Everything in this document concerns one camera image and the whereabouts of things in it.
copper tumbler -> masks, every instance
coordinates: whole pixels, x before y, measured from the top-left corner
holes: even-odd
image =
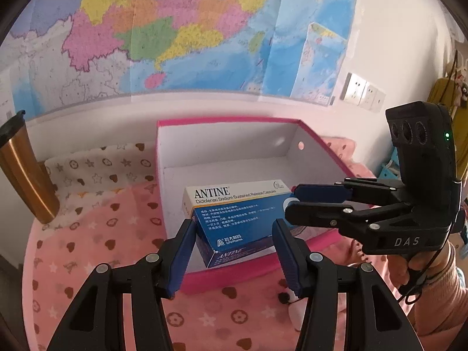
[[[60,204],[34,156],[25,113],[19,111],[0,127],[0,167],[37,220],[47,224],[56,217]]]

map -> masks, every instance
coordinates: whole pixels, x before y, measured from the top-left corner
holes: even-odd
[[[356,0],[31,0],[0,46],[26,118],[167,91],[330,96]]]

hand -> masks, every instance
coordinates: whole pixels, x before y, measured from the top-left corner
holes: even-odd
[[[401,285],[406,285],[409,278],[408,267],[414,271],[421,271],[428,262],[432,259],[435,252],[421,252],[416,254],[408,263],[403,257],[397,254],[389,254],[388,271],[390,273],[390,281],[395,288]],[[444,270],[450,260],[450,243],[447,242],[441,250],[441,253],[427,270],[427,276],[430,278]]]

open pink box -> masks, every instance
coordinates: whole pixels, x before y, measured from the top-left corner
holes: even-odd
[[[157,178],[167,237],[185,219],[187,186],[281,179],[333,184],[352,176],[348,167],[304,122],[266,117],[210,117],[158,122]],[[337,230],[307,227],[300,235],[311,250],[338,241]],[[181,290],[186,294],[234,285],[279,267],[274,247],[207,269],[195,246]]]

mustard yellow cloth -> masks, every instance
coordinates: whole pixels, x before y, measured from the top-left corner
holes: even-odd
[[[453,112],[453,89],[455,82],[449,81],[448,88],[444,92],[448,79],[439,79],[432,88],[431,94],[427,99],[430,103],[443,104],[450,113]],[[453,140],[455,141],[455,157],[457,162],[457,178],[463,180],[466,176],[468,166],[468,109],[458,107],[452,121]]]

